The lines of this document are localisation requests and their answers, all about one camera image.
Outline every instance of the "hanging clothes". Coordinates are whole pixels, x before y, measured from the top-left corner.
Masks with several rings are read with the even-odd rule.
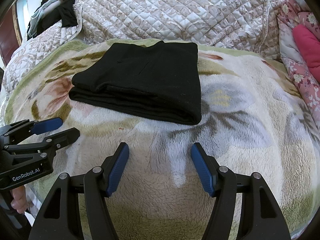
[[[194,125],[201,121],[195,43],[159,41],[151,47],[115,43],[72,78],[71,100],[149,119]]]
[[[29,28],[28,28],[28,36],[35,38],[37,36],[37,27],[39,24],[39,21],[41,20],[44,10],[52,3],[56,2],[58,0],[49,0],[47,1],[43,6],[39,7],[34,15],[31,16]]]
[[[28,28],[28,40],[35,38],[49,27],[62,20],[62,27],[77,26],[73,5],[76,0],[48,0],[31,17]]]
[[[77,26],[77,18],[73,10],[76,0],[68,0],[55,8],[50,14],[42,19],[42,32],[62,20],[62,28]]]

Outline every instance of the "pink pillow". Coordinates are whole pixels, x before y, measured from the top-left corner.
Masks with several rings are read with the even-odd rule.
[[[320,82],[320,41],[302,24],[293,28],[292,35],[310,73]]]

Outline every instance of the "metal screw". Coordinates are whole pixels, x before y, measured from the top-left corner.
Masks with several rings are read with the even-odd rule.
[[[261,174],[258,173],[258,172],[253,173],[253,176],[254,176],[256,179],[261,179]]]
[[[65,179],[66,177],[68,177],[67,173],[61,173],[59,176],[60,179]]]
[[[220,166],[219,171],[221,172],[227,172],[228,168],[226,166]]]
[[[97,166],[97,167],[94,167],[94,168],[92,169],[92,171],[93,171],[94,173],[99,173],[100,171],[102,171],[102,168],[101,168],[100,166]]]

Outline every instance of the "wooden door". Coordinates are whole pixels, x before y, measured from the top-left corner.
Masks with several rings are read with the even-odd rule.
[[[0,55],[4,66],[7,66],[17,48],[19,48],[19,44],[14,29],[11,7],[0,24]]]

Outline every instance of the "blue gripper pad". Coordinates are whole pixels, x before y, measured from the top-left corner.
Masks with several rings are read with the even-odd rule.
[[[108,188],[106,190],[108,197],[110,197],[112,193],[117,190],[125,165],[127,164],[128,158],[129,158],[129,146],[126,144],[122,148],[109,174]]]
[[[200,177],[204,191],[208,192],[210,196],[213,196],[215,190],[213,188],[212,174],[195,144],[191,148],[191,158]]]
[[[42,133],[46,133],[46,132],[50,132],[53,130],[56,130],[58,128],[60,128],[63,124],[63,121],[61,118],[57,117],[57,118],[52,118],[52,119],[48,119],[48,120],[44,120],[41,122],[36,122],[33,125],[33,128],[31,129],[31,132],[33,134],[39,135]]]

